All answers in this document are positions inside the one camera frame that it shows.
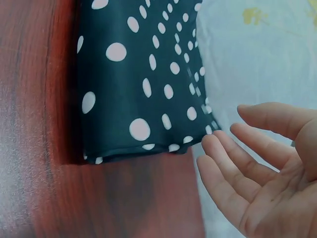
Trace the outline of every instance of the fingernail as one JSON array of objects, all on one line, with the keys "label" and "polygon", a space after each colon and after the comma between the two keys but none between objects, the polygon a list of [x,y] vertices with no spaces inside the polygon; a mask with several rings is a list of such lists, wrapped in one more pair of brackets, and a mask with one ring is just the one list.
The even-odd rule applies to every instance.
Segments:
[{"label": "fingernail", "polygon": [[250,107],[250,106],[252,106],[252,105],[240,104],[240,105],[237,107],[237,109],[238,109],[238,110],[239,110],[239,109],[245,109],[245,108],[248,108],[248,107]]}]

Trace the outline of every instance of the finger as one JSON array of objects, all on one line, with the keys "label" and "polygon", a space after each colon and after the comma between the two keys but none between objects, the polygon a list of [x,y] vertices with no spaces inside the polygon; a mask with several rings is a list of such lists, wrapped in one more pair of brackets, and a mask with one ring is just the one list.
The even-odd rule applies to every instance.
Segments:
[{"label": "finger", "polygon": [[202,141],[204,151],[219,167],[224,179],[233,189],[248,202],[252,202],[261,186],[246,178],[228,157],[218,138],[214,135],[205,136]]},{"label": "finger", "polygon": [[298,158],[295,148],[279,143],[249,125],[236,123],[230,130],[240,141],[278,170],[281,170],[289,160]]},{"label": "finger", "polygon": [[241,118],[250,126],[268,129],[295,141],[308,181],[317,179],[317,110],[280,103],[240,106]]},{"label": "finger", "polygon": [[302,128],[295,140],[295,148],[303,161],[307,180],[317,180],[317,119]]},{"label": "finger", "polygon": [[232,162],[245,177],[257,182],[260,186],[264,186],[276,176],[277,172],[258,163],[223,131],[216,131],[214,134],[223,145]]},{"label": "finger", "polygon": [[215,161],[207,155],[197,160],[203,184],[218,209],[237,229],[249,203],[224,179]]},{"label": "finger", "polygon": [[238,113],[248,125],[271,130],[291,140],[296,139],[304,125],[317,118],[316,110],[297,108],[282,103],[240,105]]}]

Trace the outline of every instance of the reddish-brown wood grain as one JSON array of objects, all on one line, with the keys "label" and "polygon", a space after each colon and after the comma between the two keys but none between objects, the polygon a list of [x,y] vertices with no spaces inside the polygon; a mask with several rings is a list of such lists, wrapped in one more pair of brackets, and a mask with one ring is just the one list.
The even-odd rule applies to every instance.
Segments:
[{"label": "reddish-brown wood grain", "polygon": [[0,1],[0,237],[204,237],[190,153],[78,164],[78,6]]}]

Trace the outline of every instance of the dark green fabric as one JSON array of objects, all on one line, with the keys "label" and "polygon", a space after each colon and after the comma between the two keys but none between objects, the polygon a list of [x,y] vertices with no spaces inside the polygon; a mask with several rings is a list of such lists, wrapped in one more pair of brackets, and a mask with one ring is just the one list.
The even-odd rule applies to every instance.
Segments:
[{"label": "dark green fabric", "polygon": [[219,129],[196,42],[199,8],[197,0],[82,0],[78,83],[89,163],[184,153]]}]

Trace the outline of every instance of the yellow floral pattern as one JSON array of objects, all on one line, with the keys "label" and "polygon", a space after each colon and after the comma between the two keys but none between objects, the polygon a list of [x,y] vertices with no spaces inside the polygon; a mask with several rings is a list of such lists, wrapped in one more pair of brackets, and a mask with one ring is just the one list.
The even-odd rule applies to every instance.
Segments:
[{"label": "yellow floral pattern", "polygon": [[[307,16],[313,18],[313,24],[317,30],[317,0],[308,0],[309,4],[312,7],[311,11],[307,11]],[[252,7],[252,8],[246,8],[244,9],[243,13],[243,21],[244,24],[250,25],[254,24],[255,26],[259,25],[260,22],[264,23],[267,26],[272,26],[275,28],[278,28],[286,33],[290,33],[299,37],[302,37],[302,35],[289,31],[287,29],[283,29],[281,27],[275,26],[274,24],[270,24],[268,21],[265,20],[265,18],[268,17],[268,14],[263,13],[261,9],[258,7]]]}]

